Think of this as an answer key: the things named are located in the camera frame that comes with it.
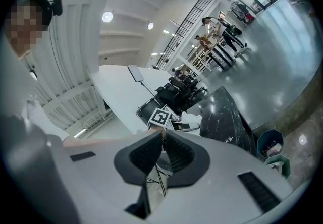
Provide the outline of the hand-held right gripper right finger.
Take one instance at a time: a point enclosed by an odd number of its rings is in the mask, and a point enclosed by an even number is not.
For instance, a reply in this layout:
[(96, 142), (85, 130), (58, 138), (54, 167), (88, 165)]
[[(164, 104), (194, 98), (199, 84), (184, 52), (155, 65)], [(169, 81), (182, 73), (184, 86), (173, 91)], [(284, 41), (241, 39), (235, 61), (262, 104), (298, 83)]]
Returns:
[(185, 168), (190, 176), (206, 170), (190, 186), (168, 188), (149, 223), (276, 223), (307, 188), (293, 189), (276, 170), (235, 145), (183, 132), (167, 136), (202, 147), (209, 161)]

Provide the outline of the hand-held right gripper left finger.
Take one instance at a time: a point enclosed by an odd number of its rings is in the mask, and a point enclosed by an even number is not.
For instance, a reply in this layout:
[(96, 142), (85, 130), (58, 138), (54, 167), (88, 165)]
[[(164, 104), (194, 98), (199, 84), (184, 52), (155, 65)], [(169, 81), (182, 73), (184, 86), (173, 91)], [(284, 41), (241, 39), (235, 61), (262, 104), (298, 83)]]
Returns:
[(162, 134), (64, 147), (47, 137), (53, 176), (47, 185), (46, 215), (52, 223), (162, 223), (151, 211), (147, 176), (162, 150)]

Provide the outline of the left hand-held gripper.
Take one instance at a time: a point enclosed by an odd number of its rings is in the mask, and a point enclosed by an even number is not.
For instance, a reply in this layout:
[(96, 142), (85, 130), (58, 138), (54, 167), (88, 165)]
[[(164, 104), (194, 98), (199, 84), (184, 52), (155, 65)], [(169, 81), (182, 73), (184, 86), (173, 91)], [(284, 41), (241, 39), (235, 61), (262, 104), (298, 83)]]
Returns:
[(148, 120), (147, 126), (159, 126), (164, 129), (175, 131), (191, 132), (198, 130), (202, 121), (201, 115), (182, 112), (181, 117), (168, 106), (156, 108)]

